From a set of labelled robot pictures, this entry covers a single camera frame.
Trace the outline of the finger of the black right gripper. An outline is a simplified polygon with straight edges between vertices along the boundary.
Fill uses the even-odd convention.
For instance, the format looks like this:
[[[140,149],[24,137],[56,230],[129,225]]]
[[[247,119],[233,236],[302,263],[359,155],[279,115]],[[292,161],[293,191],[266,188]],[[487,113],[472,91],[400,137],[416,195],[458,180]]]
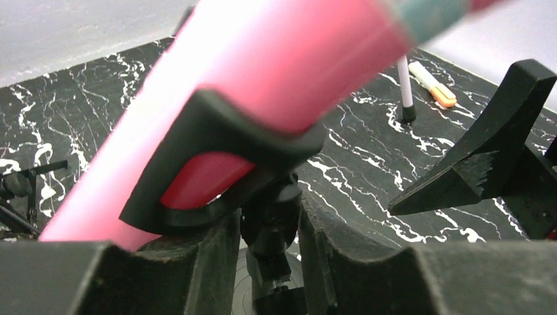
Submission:
[[[390,213],[410,215],[501,196],[555,83],[556,74],[534,59],[513,63],[474,124],[390,201]]]

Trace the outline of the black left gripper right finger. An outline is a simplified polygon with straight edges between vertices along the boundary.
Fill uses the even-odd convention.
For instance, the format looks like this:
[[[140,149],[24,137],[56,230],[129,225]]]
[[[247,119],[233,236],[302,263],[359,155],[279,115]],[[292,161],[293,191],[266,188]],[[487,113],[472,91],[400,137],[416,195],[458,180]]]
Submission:
[[[301,203],[310,314],[555,314],[556,243],[414,243],[393,249],[313,198]]]

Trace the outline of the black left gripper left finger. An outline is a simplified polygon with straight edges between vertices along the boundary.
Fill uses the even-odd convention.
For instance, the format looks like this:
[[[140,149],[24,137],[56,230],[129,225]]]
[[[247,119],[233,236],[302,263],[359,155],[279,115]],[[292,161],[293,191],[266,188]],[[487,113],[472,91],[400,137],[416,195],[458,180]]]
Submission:
[[[238,245],[237,213],[139,252],[106,242],[2,242],[1,313],[229,314]]]

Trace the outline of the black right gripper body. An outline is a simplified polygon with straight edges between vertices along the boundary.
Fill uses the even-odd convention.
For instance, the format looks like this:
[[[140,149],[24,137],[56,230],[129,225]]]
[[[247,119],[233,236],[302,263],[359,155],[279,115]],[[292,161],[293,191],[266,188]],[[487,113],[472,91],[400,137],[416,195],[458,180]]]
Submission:
[[[555,140],[543,155],[523,146],[502,198],[529,239],[556,239]]]

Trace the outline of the black round-base mic stand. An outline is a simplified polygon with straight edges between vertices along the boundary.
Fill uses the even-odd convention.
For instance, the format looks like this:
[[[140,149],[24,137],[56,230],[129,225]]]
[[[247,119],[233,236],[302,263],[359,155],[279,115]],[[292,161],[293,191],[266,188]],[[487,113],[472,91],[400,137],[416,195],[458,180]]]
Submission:
[[[120,214],[125,223],[163,238],[197,234],[237,213],[239,241],[248,244],[256,314],[306,314],[302,283],[293,282],[286,249],[298,229],[301,190],[295,168],[321,151],[324,127],[282,136],[237,110],[226,98],[198,89],[141,173]],[[162,197],[197,156],[225,152],[254,168],[209,204],[179,210]]]

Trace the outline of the pink microphone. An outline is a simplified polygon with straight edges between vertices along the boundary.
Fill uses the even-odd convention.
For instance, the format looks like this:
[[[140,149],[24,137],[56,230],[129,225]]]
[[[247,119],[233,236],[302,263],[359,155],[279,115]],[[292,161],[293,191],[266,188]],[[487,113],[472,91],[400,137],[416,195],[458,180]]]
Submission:
[[[491,1],[199,1],[42,231],[134,251],[207,226],[315,155],[318,121]]]

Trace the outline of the black tripod microphone stand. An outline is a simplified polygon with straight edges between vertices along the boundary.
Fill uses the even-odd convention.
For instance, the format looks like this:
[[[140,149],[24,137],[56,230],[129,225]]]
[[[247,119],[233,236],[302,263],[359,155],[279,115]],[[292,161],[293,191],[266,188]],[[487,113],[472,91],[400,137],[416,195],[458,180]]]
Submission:
[[[37,222],[37,178],[45,173],[58,169],[66,169],[66,160],[48,163],[21,171],[12,171],[1,175],[1,238],[25,237],[36,240],[40,230],[35,226]],[[16,198],[26,200],[26,212],[19,213],[10,203]]]

